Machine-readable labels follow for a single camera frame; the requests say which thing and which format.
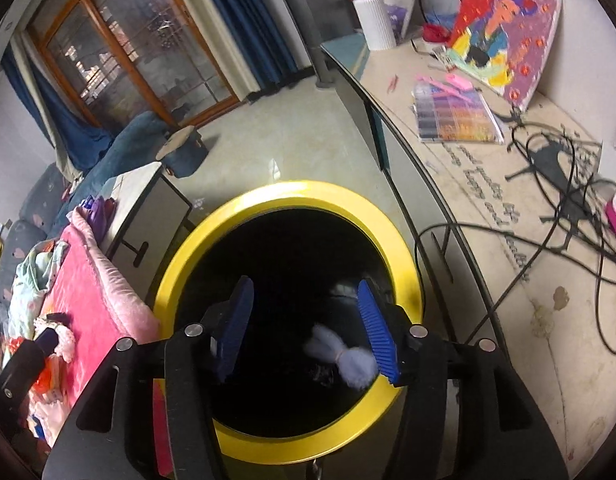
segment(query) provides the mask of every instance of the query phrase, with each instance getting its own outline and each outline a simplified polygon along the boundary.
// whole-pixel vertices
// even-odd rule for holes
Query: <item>yellow bucket rim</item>
[[[188,236],[170,262],[155,299],[154,314],[161,338],[173,334],[175,314],[184,285],[201,257],[240,224],[268,212],[311,208],[335,214],[364,232],[381,255],[392,280],[395,302],[413,323],[422,319],[421,289],[414,261],[396,227],[373,203],[326,182],[280,182],[243,194],[211,213]],[[397,399],[400,388],[379,376],[365,395],[344,415],[324,428],[288,438],[264,438],[231,430],[217,420],[214,427],[221,452],[263,465],[305,462],[345,446],[368,430]]]

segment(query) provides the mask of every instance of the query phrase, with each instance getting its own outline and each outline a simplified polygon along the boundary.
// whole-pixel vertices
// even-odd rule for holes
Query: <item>purple item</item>
[[[101,195],[94,200],[92,207],[88,211],[87,220],[92,228],[94,240],[96,240],[96,244],[99,245],[103,241],[108,229],[108,219],[105,215],[105,198]]]
[[[92,204],[94,203],[94,197],[92,195],[88,195],[87,198],[83,199],[79,204],[83,209],[92,209]]]

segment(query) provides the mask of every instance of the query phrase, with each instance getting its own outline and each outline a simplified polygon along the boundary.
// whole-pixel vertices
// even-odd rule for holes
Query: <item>blue sofa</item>
[[[153,112],[135,117],[68,202],[62,201],[67,181],[54,164],[47,168],[24,200],[18,220],[4,240],[0,258],[0,322],[8,320],[16,267],[29,251],[38,242],[59,237],[68,225],[67,213],[88,195],[97,195],[109,178],[153,162],[171,133],[169,126]]]

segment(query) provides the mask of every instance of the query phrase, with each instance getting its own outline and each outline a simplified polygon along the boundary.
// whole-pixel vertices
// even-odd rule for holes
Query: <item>window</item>
[[[237,103],[182,0],[45,0],[30,33],[85,117],[112,132],[146,110],[183,126]]]

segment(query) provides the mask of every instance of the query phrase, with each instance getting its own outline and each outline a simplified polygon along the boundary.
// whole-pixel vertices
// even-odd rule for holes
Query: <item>wooden window frame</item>
[[[189,125],[203,126],[204,124],[207,124],[210,121],[229,112],[230,110],[233,110],[234,108],[238,107],[241,104],[241,102],[239,101],[238,97],[235,95],[232,89],[232,86],[230,86],[230,83],[227,81],[227,79],[223,75],[223,72],[221,71],[219,65],[217,64],[217,61],[214,58],[213,54],[211,53],[210,48],[208,47],[208,44],[203,39],[203,35],[201,34],[201,31],[197,27],[197,24],[192,19],[190,12],[185,6],[184,0],[172,0],[172,3],[173,3],[173,7],[176,7],[179,10],[180,15],[182,16],[185,22],[185,25],[187,25],[188,28],[190,28],[193,36],[195,37],[195,40],[197,40],[197,43],[199,44],[201,49],[204,51],[205,55],[209,58],[210,62],[213,64],[213,67],[217,72],[217,76],[219,76],[219,78],[221,79],[225,87],[230,91],[230,96],[227,99],[217,102],[217,104],[213,105],[207,110],[204,110],[203,112],[196,115],[195,117],[188,119],[187,121],[185,121],[185,123],[181,125],[181,127],[185,127]],[[175,127],[179,126],[179,124],[172,117],[172,114],[168,111],[168,109],[165,107],[163,102],[161,102],[161,100],[155,94],[152,87],[150,87],[150,85],[147,83],[145,78],[141,75],[139,70],[134,66],[134,63],[129,57],[129,54],[125,51],[124,47],[119,43],[119,41],[116,39],[116,37],[114,36],[110,28],[105,23],[105,20],[102,18],[101,14],[96,8],[94,1],[93,0],[68,0],[68,2],[64,5],[61,11],[54,18],[54,20],[52,20],[50,27],[48,28],[46,33],[43,35],[43,37],[39,37],[39,35],[34,30],[34,27],[32,26],[32,22],[34,18],[36,17],[36,14],[30,20],[28,31],[32,38],[32,42],[34,43],[35,47],[41,54],[41,57],[46,63],[48,69],[50,70],[52,75],[55,77],[55,79],[57,80],[57,83],[66,93],[68,98],[77,106],[77,108],[81,111],[81,113],[83,113],[83,117],[86,120],[88,120],[89,123],[91,123],[92,125],[101,127],[100,121],[97,120],[97,118],[94,116],[90,108],[88,108],[88,105],[86,105],[85,101],[83,101],[83,99],[80,97],[76,89],[72,86],[72,84],[70,84],[67,77],[61,71],[59,65],[57,64],[56,60],[52,56],[50,49],[48,48],[50,41],[52,40],[52,38],[55,36],[57,31],[59,30],[59,27],[63,24],[63,22],[68,17],[70,12],[72,12],[72,10],[75,9],[75,7],[78,5],[84,6],[85,10],[88,13],[88,17],[91,20],[92,26],[99,33],[99,35],[101,35],[101,37],[103,38],[107,46],[110,47],[111,54],[117,60],[118,64],[126,71],[128,77],[133,82],[133,85],[137,88],[137,90],[139,91],[139,94],[150,105],[152,110],[157,115],[159,115],[159,117],[162,120],[164,120],[166,123],[168,123],[170,126],[175,126]]]

